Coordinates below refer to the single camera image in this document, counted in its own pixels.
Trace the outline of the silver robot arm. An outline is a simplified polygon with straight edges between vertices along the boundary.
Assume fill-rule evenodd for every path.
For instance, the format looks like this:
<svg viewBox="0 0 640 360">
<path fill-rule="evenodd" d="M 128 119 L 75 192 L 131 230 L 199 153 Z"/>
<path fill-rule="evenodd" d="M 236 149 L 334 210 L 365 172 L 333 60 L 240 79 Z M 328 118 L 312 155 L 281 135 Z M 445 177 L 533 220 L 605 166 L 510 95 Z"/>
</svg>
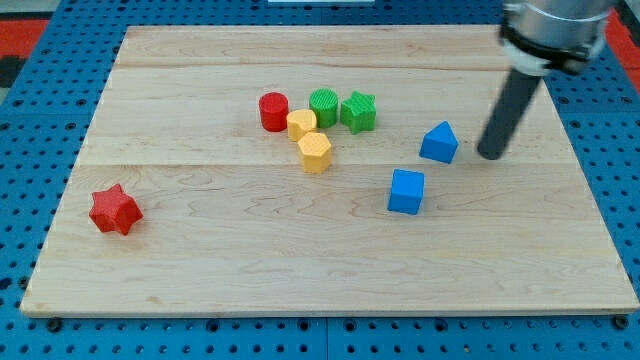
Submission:
<svg viewBox="0 0 640 360">
<path fill-rule="evenodd" d="M 580 73 L 604 48 L 616 0 L 504 0 L 500 42 L 515 70 Z"/>
</svg>

